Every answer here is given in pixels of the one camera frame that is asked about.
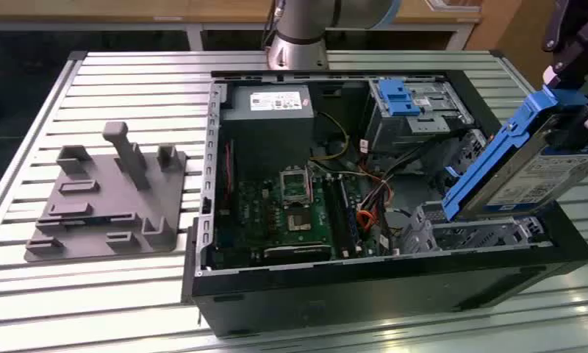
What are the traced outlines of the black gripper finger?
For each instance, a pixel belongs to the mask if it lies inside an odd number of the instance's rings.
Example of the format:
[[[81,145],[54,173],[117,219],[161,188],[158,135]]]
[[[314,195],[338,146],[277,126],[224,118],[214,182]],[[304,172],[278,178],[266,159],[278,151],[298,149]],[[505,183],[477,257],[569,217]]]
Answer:
[[[548,134],[548,146],[556,151],[580,150],[588,144],[588,103],[565,107]]]
[[[588,75],[588,0],[555,2],[541,50],[552,60],[543,73],[552,89],[577,89]]]

